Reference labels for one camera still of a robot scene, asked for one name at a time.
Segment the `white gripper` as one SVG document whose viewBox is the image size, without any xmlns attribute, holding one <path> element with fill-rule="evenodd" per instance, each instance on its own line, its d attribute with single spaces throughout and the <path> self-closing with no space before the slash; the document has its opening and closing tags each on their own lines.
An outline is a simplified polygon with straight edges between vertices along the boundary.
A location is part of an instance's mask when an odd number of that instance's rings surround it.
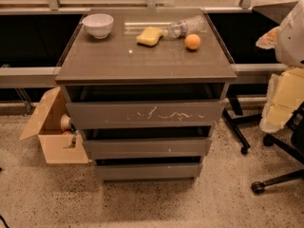
<svg viewBox="0 0 304 228">
<path fill-rule="evenodd" d="M 270 29 L 258 38 L 256 46 L 263 49 L 275 48 L 278 32 L 279 27 Z M 263 132 L 275 133 L 284 127 L 304 102 L 304 69 L 296 67 L 280 75 L 273 74 L 266 97 L 259 127 Z"/>
</svg>

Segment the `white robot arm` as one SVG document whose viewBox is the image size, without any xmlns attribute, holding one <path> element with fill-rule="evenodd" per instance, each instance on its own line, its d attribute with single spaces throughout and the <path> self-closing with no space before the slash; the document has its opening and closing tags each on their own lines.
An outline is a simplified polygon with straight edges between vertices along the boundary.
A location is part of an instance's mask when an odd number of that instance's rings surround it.
<svg viewBox="0 0 304 228">
<path fill-rule="evenodd" d="M 291 119 L 304 102 L 304 0 L 299 0 L 278 27 L 256 41 L 258 48 L 275 50 L 275 58 L 288 68 L 273 74 L 259 127 L 275 133 Z"/>
</svg>

